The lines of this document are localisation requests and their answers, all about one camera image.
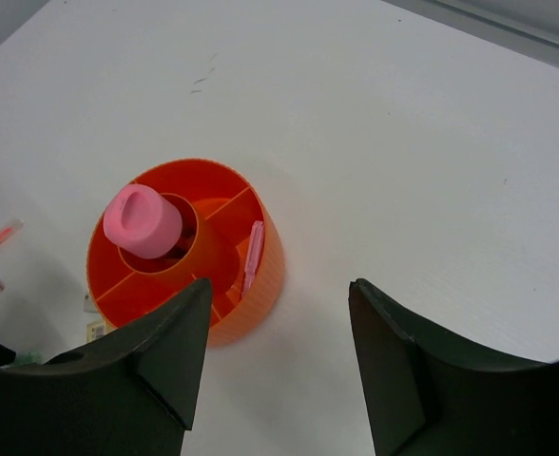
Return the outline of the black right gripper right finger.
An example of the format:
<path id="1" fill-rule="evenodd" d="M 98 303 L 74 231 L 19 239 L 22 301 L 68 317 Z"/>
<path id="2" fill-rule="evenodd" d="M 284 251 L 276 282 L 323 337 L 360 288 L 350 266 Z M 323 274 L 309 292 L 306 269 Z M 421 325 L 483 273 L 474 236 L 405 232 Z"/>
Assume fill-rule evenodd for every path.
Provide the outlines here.
<path id="1" fill-rule="evenodd" d="M 559 455 L 559 361 L 471 341 L 366 279 L 348 303 L 377 455 Z"/>

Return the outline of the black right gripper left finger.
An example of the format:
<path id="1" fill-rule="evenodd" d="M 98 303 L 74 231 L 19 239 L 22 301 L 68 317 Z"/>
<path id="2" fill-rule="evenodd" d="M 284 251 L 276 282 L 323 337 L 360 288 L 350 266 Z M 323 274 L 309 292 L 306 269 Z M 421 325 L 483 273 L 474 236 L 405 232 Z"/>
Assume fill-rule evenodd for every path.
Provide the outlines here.
<path id="1" fill-rule="evenodd" d="M 212 287 L 44 364 L 0 344 L 0 455 L 178 455 L 193 427 Z"/>

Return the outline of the pink capped glue bottle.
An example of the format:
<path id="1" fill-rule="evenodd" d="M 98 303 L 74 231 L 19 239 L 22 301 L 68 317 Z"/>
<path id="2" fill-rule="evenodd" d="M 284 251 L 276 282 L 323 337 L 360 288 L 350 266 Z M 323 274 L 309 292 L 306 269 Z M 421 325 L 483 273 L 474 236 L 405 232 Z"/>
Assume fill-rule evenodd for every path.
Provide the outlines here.
<path id="1" fill-rule="evenodd" d="M 106 207 L 103 231 L 110 242 L 136 257 L 159 258 L 179 241 L 183 217 L 156 190 L 133 183 L 125 186 Z"/>

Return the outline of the green glue stick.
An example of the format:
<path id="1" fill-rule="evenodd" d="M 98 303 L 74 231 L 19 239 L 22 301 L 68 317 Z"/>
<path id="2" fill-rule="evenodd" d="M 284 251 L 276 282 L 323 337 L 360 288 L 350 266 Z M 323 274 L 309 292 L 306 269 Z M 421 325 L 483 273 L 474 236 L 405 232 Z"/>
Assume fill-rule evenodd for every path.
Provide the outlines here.
<path id="1" fill-rule="evenodd" d="M 43 358 L 38 351 L 19 352 L 16 354 L 13 361 L 10 363 L 11 367 L 20 367 L 30 364 L 41 364 Z"/>

